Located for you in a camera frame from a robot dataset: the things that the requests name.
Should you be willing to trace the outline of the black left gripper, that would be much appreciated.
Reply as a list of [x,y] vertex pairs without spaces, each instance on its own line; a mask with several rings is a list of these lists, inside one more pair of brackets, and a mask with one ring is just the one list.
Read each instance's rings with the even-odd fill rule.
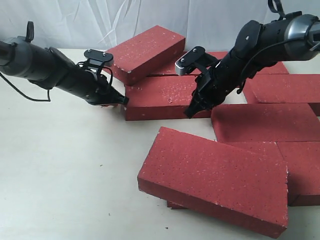
[[103,74],[95,74],[76,65],[58,63],[55,87],[101,108],[127,105],[129,98],[115,90]]

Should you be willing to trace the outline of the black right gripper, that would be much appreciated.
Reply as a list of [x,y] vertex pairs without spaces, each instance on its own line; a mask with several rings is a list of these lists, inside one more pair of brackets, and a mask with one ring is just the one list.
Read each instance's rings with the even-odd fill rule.
[[222,104],[229,93],[236,88],[244,88],[250,76],[248,61],[232,49],[219,59],[219,63],[208,67],[207,73],[201,73],[195,79],[196,88],[184,115],[188,119],[209,118],[212,108]]

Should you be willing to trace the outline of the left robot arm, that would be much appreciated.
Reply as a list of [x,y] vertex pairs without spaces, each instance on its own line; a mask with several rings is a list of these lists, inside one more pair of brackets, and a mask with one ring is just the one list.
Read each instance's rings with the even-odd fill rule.
[[27,79],[50,91],[61,89],[94,106],[127,105],[129,98],[118,92],[112,78],[102,74],[114,63],[111,53],[87,49],[85,61],[74,63],[57,48],[32,44],[34,23],[29,21],[26,35],[0,43],[0,76]]

